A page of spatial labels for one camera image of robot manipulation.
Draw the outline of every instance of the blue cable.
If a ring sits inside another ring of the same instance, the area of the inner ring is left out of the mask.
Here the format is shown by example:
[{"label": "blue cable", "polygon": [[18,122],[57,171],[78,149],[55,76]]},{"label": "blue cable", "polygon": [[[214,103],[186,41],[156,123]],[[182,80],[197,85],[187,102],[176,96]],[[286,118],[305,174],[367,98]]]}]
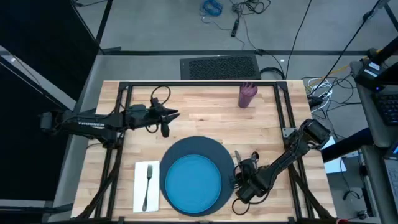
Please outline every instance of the blue cable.
[{"label": "blue cable", "polygon": [[223,5],[216,0],[206,0],[201,6],[201,11],[209,16],[219,16],[223,12]]}]

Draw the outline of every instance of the silver fork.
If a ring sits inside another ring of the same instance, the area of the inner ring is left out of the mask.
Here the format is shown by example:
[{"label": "silver fork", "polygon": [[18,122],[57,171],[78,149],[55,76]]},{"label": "silver fork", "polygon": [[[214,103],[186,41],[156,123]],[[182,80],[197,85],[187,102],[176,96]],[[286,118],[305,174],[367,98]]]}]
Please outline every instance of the silver fork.
[{"label": "silver fork", "polygon": [[146,190],[146,193],[145,193],[144,204],[142,205],[142,211],[146,211],[147,210],[148,186],[149,186],[149,180],[151,178],[152,178],[152,165],[148,165],[148,168],[147,168],[148,183],[147,183],[147,190]]}]

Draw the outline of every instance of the keyboard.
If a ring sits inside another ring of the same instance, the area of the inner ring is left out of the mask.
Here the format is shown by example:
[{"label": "keyboard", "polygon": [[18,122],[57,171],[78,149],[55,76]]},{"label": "keyboard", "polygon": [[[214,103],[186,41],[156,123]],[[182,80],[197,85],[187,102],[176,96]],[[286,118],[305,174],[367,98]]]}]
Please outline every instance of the keyboard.
[{"label": "keyboard", "polygon": [[386,125],[398,125],[398,94],[373,95],[374,104]]},{"label": "keyboard", "polygon": [[394,199],[398,212],[398,161],[385,159],[384,165],[386,166],[387,176],[390,182],[392,198]]}]

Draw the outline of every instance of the blue plate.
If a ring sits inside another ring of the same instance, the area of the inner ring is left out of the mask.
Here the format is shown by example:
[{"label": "blue plate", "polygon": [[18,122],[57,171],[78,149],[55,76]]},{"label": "blue plate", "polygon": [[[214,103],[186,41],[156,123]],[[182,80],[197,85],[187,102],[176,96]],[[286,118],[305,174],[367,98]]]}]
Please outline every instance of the blue plate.
[{"label": "blue plate", "polygon": [[179,210],[200,213],[217,201],[221,192],[221,175],[208,158],[187,155],[170,167],[165,188],[170,202]]}]

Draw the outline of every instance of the computer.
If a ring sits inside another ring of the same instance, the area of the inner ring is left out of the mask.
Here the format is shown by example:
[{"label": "computer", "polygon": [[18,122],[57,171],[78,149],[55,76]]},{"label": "computer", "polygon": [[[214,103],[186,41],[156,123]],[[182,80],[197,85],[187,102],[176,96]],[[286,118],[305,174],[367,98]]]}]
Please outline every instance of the computer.
[{"label": "computer", "polygon": [[388,149],[384,156],[384,166],[398,212],[398,141]]},{"label": "computer", "polygon": [[390,67],[384,62],[397,50],[398,37],[380,51],[370,49],[369,59],[362,60],[361,68],[353,73],[357,83],[373,92],[373,102],[387,126],[398,125],[398,88],[386,90],[387,86],[398,86],[398,62]]}]

